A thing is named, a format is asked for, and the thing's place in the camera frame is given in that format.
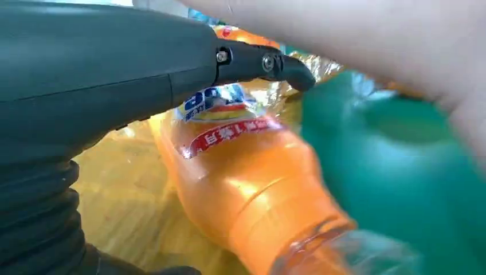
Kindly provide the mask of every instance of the orange soda bottle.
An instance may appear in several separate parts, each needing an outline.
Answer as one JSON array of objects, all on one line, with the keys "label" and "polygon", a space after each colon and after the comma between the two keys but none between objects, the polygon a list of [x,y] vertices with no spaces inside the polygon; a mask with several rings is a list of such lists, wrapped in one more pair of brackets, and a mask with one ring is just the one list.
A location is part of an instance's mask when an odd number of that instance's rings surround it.
[{"label": "orange soda bottle", "polygon": [[150,123],[188,217],[251,274],[415,274],[405,245],[355,230],[313,149],[241,84],[197,92]]}]

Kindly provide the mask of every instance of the red label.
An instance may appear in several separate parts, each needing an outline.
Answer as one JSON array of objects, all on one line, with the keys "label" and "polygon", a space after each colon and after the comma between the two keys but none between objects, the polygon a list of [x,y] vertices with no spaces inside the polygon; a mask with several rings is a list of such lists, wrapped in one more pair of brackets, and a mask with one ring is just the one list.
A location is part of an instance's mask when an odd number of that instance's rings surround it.
[{"label": "red label", "polygon": [[283,126],[270,119],[249,119],[241,120],[207,130],[195,138],[189,147],[182,148],[182,156],[186,159],[197,156],[210,147],[239,137],[242,133],[256,133],[270,129],[282,129]]},{"label": "red label", "polygon": [[228,37],[230,34],[231,34],[231,27],[225,27],[222,33],[223,37]]}]

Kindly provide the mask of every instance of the dark green tool body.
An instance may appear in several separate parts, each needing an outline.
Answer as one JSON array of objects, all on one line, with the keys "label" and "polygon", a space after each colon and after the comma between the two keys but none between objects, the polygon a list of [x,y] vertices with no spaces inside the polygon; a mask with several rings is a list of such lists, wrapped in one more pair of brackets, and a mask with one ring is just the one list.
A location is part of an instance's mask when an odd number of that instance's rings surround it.
[{"label": "dark green tool body", "polygon": [[[0,274],[143,274],[85,244],[71,159],[209,86],[314,84],[274,50],[151,11],[6,1],[0,28]],[[228,59],[219,62],[221,51]]]}]

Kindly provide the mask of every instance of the screw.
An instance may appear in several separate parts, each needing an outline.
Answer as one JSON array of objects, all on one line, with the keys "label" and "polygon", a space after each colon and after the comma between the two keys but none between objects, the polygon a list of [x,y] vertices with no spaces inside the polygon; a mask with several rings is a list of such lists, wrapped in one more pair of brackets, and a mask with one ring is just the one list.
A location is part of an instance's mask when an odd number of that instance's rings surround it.
[{"label": "screw", "polygon": [[262,60],[262,65],[263,65],[263,70],[265,70],[266,72],[270,72],[272,69],[273,69],[273,58],[266,54]]},{"label": "screw", "polygon": [[225,62],[228,60],[228,53],[221,51],[216,54],[216,61],[219,63]]}]

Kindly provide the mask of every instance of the wooden floor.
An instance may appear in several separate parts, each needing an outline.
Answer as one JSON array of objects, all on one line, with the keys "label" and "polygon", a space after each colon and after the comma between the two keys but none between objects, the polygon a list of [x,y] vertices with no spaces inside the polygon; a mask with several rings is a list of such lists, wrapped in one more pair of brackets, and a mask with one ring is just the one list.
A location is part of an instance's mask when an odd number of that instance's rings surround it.
[{"label": "wooden floor", "polygon": [[83,229],[101,250],[145,270],[191,265],[203,274],[248,274],[186,218],[146,122],[110,133],[76,160]]}]

